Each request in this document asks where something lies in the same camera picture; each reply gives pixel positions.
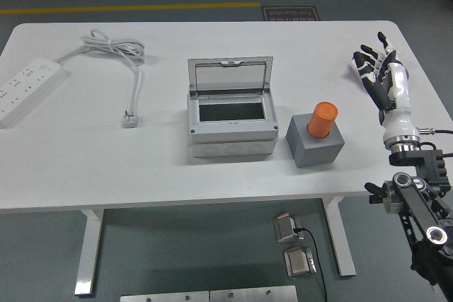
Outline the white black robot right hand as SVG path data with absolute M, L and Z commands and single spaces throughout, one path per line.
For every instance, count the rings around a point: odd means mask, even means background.
M 377 106 L 385 148 L 414 150 L 419 146 L 420 133 L 411 122 L 408 72 L 386 35 L 379 32 L 377 38 L 383 50 L 361 45 L 353 54 L 352 68 Z

